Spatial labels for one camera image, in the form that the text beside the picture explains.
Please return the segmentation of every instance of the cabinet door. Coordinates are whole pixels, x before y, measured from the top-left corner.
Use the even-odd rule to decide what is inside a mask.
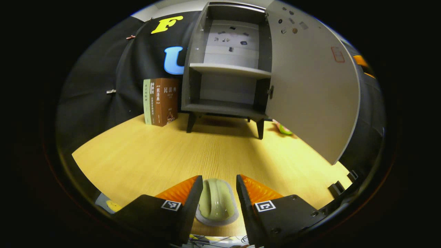
[[[266,114],[335,164],[358,117],[355,64],[341,41],[314,17],[277,0],[266,12],[274,86]]]

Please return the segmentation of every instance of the red outline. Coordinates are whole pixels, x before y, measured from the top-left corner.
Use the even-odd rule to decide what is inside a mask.
[[[335,51],[334,51],[334,48],[339,49],[339,52],[340,52],[340,54],[341,54],[341,57],[343,58],[343,61],[338,61],[338,60],[337,60],[337,58],[335,57]],[[343,56],[343,53],[340,51],[340,48],[339,48],[339,47],[337,47],[337,46],[331,46],[331,50],[332,50],[332,55],[334,55],[334,60],[335,60],[337,63],[344,63],[344,62],[345,62],[345,60],[344,60],[344,56]]]

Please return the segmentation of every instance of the green book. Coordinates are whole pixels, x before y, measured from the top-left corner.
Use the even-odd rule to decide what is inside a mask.
[[[143,101],[144,101],[144,119],[146,120],[146,124],[152,124],[152,117],[150,114],[150,79],[145,79],[144,84],[142,86]]]

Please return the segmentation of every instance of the wooden tabletop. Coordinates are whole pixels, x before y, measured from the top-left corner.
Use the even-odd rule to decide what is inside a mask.
[[[296,136],[281,134],[265,122],[259,140],[255,122],[203,116],[186,133],[188,114],[164,126],[146,125],[137,116],[98,135],[72,156],[87,178],[106,196],[124,207],[142,194],[155,196],[196,175],[227,181],[235,193],[240,216],[232,224],[210,227],[194,219],[192,234],[246,235],[236,175],[243,174],[282,195],[297,194],[315,208],[333,197],[327,189],[338,180],[351,181],[339,162],[330,165]]]

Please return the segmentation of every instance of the book spine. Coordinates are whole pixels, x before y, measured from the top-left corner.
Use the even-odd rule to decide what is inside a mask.
[[[157,121],[155,125],[162,126],[161,121],[161,84],[157,83],[155,85],[156,88],[156,102],[155,102],[155,120]]]
[[[144,119],[146,121],[146,124],[151,125],[152,124],[152,118],[151,118],[151,111],[150,111],[150,79],[145,79],[142,90],[144,92],[143,94],[143,103],[144,103]]]
[[[155,125],[155,81],[150,81],[150,121]]]

